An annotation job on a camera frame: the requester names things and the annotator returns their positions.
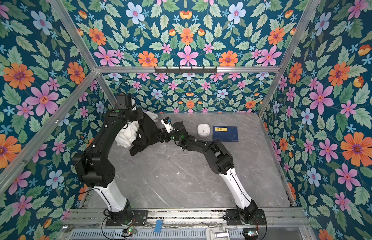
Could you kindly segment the black cloth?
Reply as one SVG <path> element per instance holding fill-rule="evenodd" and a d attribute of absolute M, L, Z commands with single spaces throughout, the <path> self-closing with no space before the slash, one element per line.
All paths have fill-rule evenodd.
<path fill-rule="evenodd" d="M 148 146 L 163 142 L 162 130 L 157 127 L 155 121 L 148 114 L 144 113 L 143 119 L 138 121 L 138 132 L 129 150 L 130 155 L 135 156 Z"/>

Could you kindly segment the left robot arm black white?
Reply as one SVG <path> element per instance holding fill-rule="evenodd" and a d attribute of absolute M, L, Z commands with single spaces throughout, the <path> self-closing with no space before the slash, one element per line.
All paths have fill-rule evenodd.
<path fill-rule="evenodd" d="M 118 95 L 113 109 L 105 113 L 103 124 L 91 144 L 72 158 L 79 180 L 96 191 L 106 204 L 104 215 L 122 226 L 133 222 L 133 211 L 115 183 L 115 167 L 108 160 L 112 144 L 120 130 L 143 118 L 141 108 L 134 109 L 132 95 Z"/>

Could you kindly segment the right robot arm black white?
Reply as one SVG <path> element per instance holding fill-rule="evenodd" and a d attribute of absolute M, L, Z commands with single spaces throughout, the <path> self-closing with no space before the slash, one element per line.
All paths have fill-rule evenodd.
<path fill-rule="evenodd" d="M 224 144 L 219 140 L 203 141 L 190 135 L 183 122 L 173 123 L 167 117 L 161 123 L 164 126 L 161 141 L 167 143 L 173 140 L 183 151 L 203 154 L 211 170 L 224 180 L 235 199 L 239 216 L 234 219 L 240 220 L 244 225 L 251 224 L 256 219 L 259 208 L 239 180 L 233 156 Z"/>

